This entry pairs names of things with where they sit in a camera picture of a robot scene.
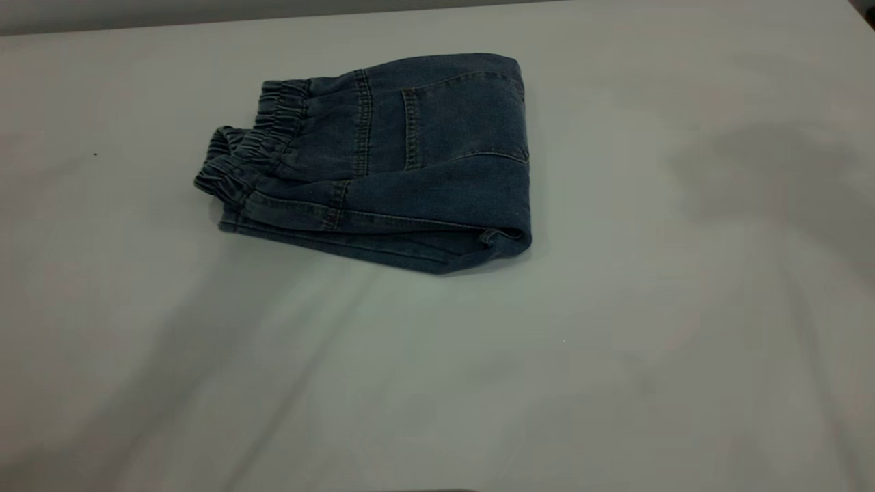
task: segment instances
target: back pocket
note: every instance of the back pocket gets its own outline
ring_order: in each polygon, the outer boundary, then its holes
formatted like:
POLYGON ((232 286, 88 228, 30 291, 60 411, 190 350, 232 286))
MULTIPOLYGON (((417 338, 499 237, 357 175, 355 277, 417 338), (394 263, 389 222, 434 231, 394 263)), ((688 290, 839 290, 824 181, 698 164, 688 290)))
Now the back pocket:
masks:
POLYGON ((402 95, 405 170, 476 155, 528 163, 522 85, 510 76, 463 74, 402 95))

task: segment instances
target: white table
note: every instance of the white table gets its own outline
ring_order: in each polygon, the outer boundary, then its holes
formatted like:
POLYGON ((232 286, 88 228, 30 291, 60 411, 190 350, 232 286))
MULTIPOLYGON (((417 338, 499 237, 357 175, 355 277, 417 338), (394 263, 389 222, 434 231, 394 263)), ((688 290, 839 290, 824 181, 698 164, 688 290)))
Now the white table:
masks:
POLYGON ((0 489, 872 490, 872 88, 843 0, 0 39, 0 489), (261 81, 459 52, 522 66, 530 253, 216 229, 261 81))

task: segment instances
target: jeans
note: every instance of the jeans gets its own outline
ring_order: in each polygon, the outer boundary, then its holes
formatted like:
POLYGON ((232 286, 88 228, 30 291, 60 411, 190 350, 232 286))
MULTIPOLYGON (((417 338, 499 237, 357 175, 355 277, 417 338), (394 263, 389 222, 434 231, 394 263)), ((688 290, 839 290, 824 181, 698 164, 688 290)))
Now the jeans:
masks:
POLYGON ((267 81, 194 181, 223 231, 446 273, 531 244, 524 91, 493 54, 267 81))

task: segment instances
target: folded jeans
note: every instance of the folded jeans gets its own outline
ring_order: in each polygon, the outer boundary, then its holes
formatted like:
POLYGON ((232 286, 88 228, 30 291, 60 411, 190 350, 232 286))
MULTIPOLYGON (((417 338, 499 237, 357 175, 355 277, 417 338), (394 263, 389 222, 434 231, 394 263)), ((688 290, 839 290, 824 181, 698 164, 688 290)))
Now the folded jeans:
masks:
POLYGON ((529 247, 528 168, 516 61, 456 54, 264 82, 194 184, 223 231, 447 273, 529 247))

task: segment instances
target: elastic waistband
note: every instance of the elastic waistband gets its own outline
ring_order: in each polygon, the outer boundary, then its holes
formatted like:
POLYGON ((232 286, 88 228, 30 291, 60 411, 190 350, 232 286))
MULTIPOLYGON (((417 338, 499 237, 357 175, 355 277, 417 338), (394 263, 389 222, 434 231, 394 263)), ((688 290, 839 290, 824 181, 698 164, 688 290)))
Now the elastic waistband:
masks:
POLYGON ((308 80, 264 82, 253 129, 217 129, 194 185, 239 207, 259 177, 270 173, 298 137, 307 115, 309 89, 308 80))

